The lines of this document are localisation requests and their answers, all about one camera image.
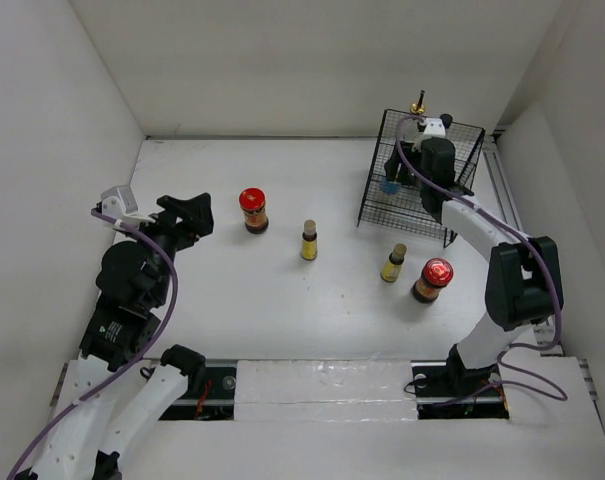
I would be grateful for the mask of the clear oil bottle gold spout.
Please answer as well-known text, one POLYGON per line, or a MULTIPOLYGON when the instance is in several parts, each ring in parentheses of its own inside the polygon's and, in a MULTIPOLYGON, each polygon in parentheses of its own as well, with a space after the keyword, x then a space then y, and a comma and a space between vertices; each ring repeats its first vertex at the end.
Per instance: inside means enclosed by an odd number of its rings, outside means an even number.
POLYGON ((398 122, 396 139, 401 144, 414 144, 423 137, 426 129, 424 121, 426 112, 425 94, 425 90, 421 89, 417 100, 411 104, 408 114, 398 122))

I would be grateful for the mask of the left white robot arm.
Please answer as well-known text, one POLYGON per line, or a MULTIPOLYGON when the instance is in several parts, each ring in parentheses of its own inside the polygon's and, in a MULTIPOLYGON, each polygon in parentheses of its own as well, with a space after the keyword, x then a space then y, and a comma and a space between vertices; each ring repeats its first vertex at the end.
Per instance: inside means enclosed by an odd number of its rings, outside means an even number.
POLYGON ((204 387, 206 359, 181 345, 166 350, 146 384, 121 412, 122 380, 139 367, 172 317, 178 252, 214 229, 211 197, 157 199, 138 211, 132 190, 105 191, 93 217, 124 235, 101 259, 93 314, 79 345, 73 398, 30 442, 11 479, 119 479, 131 454, 165 411, 204 387))

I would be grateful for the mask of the dark sauce bottle black cap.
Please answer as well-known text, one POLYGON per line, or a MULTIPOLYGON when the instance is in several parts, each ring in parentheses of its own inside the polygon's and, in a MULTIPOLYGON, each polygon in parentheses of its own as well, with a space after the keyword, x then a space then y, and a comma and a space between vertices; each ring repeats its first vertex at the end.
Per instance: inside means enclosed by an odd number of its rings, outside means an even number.
POLYGON ((440 119, 445 129, 448 129, 453 123, 453 117, 450 114, 442 114, 440 119))

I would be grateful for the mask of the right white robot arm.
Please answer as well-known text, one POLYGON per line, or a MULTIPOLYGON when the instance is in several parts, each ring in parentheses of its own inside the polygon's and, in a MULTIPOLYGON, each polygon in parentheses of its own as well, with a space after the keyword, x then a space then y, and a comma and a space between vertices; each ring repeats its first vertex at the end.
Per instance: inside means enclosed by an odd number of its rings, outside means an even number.
POLYGON ((474 193, 455 181, 455 147, 445 137, 397 141, 396 158, 414 177, 422 206, 431 217, 463 237, 488 263, 485 313, 449 351, 441 379, 453 402, 485 391, 482 378, 507 368, 513 349, 538 350, 519 338, 530 326, 553 319, 562 329, 563 291, 556 243, 530 237, 487 211, 474 193))

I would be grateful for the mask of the small yellow bottle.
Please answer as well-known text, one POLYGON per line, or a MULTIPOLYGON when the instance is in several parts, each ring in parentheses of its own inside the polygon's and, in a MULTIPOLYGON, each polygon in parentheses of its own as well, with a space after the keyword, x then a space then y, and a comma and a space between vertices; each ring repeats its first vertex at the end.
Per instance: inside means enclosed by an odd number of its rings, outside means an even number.
POLYGON ((302 231, 301 257, 312 261, 317 257, 317 225, 314 220, 306 220, 302 231))
POLYGON ((387 283, 394 283, 397 281, 405 260, 406 251, 407 247, 403 243, 398 243, 393 247, 393 250, 380 271, 380 276, 383 281, 387 283))

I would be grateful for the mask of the red lid sauce jar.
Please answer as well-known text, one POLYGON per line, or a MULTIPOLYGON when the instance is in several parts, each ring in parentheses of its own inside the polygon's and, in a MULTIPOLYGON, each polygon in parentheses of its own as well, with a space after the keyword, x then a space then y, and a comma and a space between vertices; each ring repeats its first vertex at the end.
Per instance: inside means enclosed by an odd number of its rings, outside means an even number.
POLYGON ((256 187, 247 188, 240 193, 238 201, 247 231, 252 234, 264 233, 269 226, 264 192, 256 187))
POLYGON ((438 299, 441 290, 452 281, 453 276, 453 266, 448 261, 442 258, 429 259, 413 284, 411 294, 420 303, 433 303, 438 299))

